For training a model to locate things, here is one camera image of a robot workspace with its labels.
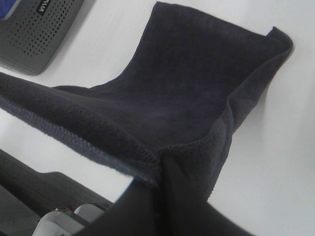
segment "ventilation holes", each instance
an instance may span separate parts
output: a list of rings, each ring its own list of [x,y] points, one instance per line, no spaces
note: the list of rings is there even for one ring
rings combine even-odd
[[[8,20],[9,44],[30,57],[43,54],[58,34],[74,1],[54,0],[44,16],[36,12],[39,0],[21,1]]]

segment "white surface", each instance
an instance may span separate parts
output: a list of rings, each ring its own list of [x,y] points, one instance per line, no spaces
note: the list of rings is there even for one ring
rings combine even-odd
[[[295,51],[233,136],[209,199],[262,236],[315,235],[315,1],[174,0],[257,33],[286,32]],[[91,87],[119,75],[133,56],[153,0],[86,0],[48,69],[47,86]],[[0,110],[0,148],[41,172],[60,171],[115,201],[131,181]]]

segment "gray device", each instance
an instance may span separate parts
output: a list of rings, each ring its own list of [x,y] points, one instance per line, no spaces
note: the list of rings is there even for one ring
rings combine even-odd
[[[48,65],[84,0],[19,0],[0,20],[0,64],[29,75]]]

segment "black object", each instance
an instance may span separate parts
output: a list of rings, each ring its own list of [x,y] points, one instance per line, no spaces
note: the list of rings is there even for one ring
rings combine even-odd
[[[0,107],[150,186],[161,181],[161,156],[172,155],[206,199],[233,132],[291,51],[276,28],[262,36],[158,2],[118,78],[93,88],[48,88],[0,74]]]
[[[75,236],[252,236],[207,204],[173,157],[162,159],[160,192],[134,180],[98,220]]]
[[[76,209],[82,204],[94,203],[108,210],[112,205],[109,200],[65,175],[38,173],[2,150],[0,185],[41,217],[61,206]]]

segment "microfiber cloth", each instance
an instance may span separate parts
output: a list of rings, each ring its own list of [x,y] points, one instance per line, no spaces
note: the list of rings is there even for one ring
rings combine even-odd
[[[0,20],[5,18],[17,0],[0,0]]]
[[[190,7],[158,2],[116,79],[92,88],[49,88],[0,74],[0,107],[150,186],[161,181],[161,157],[172,155],[207,198],[233,132],[292,45],[277,28],[263,36]]]

